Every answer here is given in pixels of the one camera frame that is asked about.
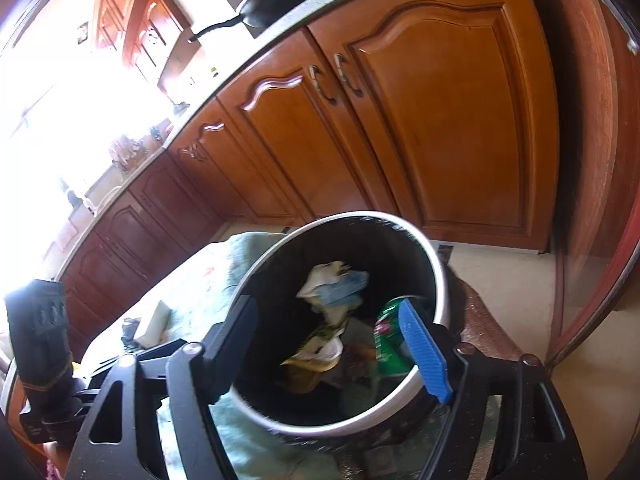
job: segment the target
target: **trash can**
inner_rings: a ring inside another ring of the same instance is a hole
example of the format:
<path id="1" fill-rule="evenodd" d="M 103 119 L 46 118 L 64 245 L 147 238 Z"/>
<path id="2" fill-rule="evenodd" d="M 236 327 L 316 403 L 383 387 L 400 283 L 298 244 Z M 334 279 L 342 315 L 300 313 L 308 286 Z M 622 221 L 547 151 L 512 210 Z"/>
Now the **trash can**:
<path id="1" fill-rule="evenodd" d="M 411 294 L 427 298 L 434 322 L 449 325 L 446 273 L 417 228 L 373 211 L 320 219 L 264 253 L 236 288 L 232 305 L 242 295 L 253 296 L 260 319 L 231 395 L 251 420 L 286 440 L 319 443 L 316 448 L 333 443 L 326 449 L 357 441 L 380 445 L 380 435 L 406 429 L 436 404 L 417 367 L 388 396 L 351 418 L 337 409 L 337 388 L 321 382 L 312 392 L 297 395 L 278 384 L 284 373 L 281 362 L 296 353 L 322 319 L 296 293 L 313 266 L 335 260 L 369 273 L 355 317 L 375 319 L 387 301 Z"/>

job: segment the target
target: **cabinet handle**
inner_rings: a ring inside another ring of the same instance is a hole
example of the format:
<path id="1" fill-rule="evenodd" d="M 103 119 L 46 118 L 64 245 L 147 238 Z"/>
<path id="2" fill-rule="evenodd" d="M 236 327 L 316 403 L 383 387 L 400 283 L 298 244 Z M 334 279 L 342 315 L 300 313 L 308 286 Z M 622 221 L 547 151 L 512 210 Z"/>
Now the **cabinet handle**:
<path id="1" fill-rule="evenodd" d="M 153 203 L 151 202 L 151 200 L 149 200 L 146 195 L 141 195 L 140 196 L 140 202 L 142 202 L 143 206 L 146 206 L 149 209 L 151 209 L 154 206 Z"/>
<path id="2" fill-rule="evenodd" d="M 149 281 L 149 278 L 146 276 L 146 274 L 144 272 L 142 272 L 139 269 L 133 269 L 133 272 L 135 272 L 140 278 L 142 278 L 143 280 L 145 280 L 146 282 Z"/>
<path id="3" fill-rule="evenodd" d="M 202 153 L 202 148 L 197 142 L 191 145 L 191 153 L 193 153 L 193 158 L 198 162 L 205 162 L 207 160 L 207 156 Z"/>
<path id="4" fill-rule="evenodd" d="M 347 85 L 351 89 L 351 91 L 353 91 L 353 93 L 357 95 L 357 97 L 362 97 L 364 95 L 364 92 L 360 88 L 356 88 L 351 84 L 351 81 L 349 80 L 349 78 L 344 72 L 344 69 L 342 68 L 342 64 L 345 61 L 347 61 L 347 58 L 345 58 L 342 54 L 337 52 L 334 55 L 334 60 L 335 60 L 335 67 L 338 70 L 338 77 L 340 78 L 340 81 L 342 81 L 345 85 Z"/>
<path id="5" fill-rule="evenodd" d="M 332 104 L 335 106 L 336 104 L 335 99 L 325 94 L 324 91 L 322 90 L 322 87 L 320 86 L 320 82 L 318 81 L 319 72 L 320 72 L 320 69 L 317 66 L 309 65 L 309 75 L 311 76 L 311 82 L 313 83 L 314 88 L 316 89 L 316 92 L 318 92 L 322 97 L 324 97 L 327 101 L 329 101 L 329 104 Z"/>

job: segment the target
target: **screw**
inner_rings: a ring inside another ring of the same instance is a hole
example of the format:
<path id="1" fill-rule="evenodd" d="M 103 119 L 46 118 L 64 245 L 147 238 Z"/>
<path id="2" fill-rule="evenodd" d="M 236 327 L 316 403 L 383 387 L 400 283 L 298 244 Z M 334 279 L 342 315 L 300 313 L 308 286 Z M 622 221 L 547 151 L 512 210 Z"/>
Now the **screw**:
<path id="1" fill-rule="evenodd" d="M 540 359 L 538 359 L 535 355 L 533 354 L 523 354 L 522 357 L 520 358 L 522 360 L 522 362 L 528 366 L 540 366 L 542 363 L 540 362 Z"/>
<path id="2" fill-rule="evenodd" d="M 187 343 L 182 347 L 182 351 L 189 355 L 196 355 L 200 350 L 202 350 L 202 345 L 200 343 Z"/>
<path id="3" fill-rule="evenodd" d="M 127 368 L 135 363 L 136 363 L 136 356 L 133 354 L 124 354 L 118 360 L 118 364 L 123 368 Z"/>
<path id="4" fill-rule="evenodd" d="M 456 345 L 456 352 L 460 355 L 472 355 L 476 353 L 476 350 L 478 349 L 471 343 L 458 343 Z"/>

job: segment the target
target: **pan handle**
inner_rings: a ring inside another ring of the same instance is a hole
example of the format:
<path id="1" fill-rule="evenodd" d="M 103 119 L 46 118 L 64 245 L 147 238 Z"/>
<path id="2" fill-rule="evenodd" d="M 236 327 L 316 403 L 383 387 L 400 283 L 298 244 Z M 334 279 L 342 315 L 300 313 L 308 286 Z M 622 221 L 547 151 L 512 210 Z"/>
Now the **pan handle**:
<path id="1" fill-rule="evenodd" d="M 189 41 L 189 43 L 193 43 L 194 41 L 199 40 L 200 37 L 203 36 L 204 34 L 206 34 L 207 32 L 211 32 L 212 30 L 215 30 L 216 28 L 233 27 L 234 25 L 237 25 L 238 23 L 242 23 L 242 14 L 238 14 L 237 16 L 234 16 L 230 20 L 226 20 L 226 22 L 215 23 L 213 25 L 209 25 L 209 27 L 205 27 L 199 33 L 194 34 L 193 36 L 191 36 L 188 39 L 188 41 Z"/>

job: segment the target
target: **black metal bracket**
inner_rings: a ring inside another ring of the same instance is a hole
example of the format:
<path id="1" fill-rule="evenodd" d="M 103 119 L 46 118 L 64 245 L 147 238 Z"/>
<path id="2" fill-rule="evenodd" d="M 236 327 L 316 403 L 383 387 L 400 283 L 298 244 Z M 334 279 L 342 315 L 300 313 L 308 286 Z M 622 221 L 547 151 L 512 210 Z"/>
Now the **black metal bracket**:
<path id="1" fill-rule="evenodd" d="M 178 340 L 117 359 L 106 376 L 103 371 L 95 378 L 103 382 L 65 478 L 166 480 L 156 409 L 168 396 L 186 477 L 237 480 L 209 406 L 229 390 L 257 323 L 255 301 L 242 297 L 201 342 Z M 489 358 L 472 345 L 456 344 L 443 326 L 426 320 L 424 329 L 442 354 L 453 395 L 436 447 L 425 456 L 421 480 L 468 478 L 487 399 L 494 395 L 502 402 L 488 480 L 586 480 L 569 419 L 535 357 Z"/>

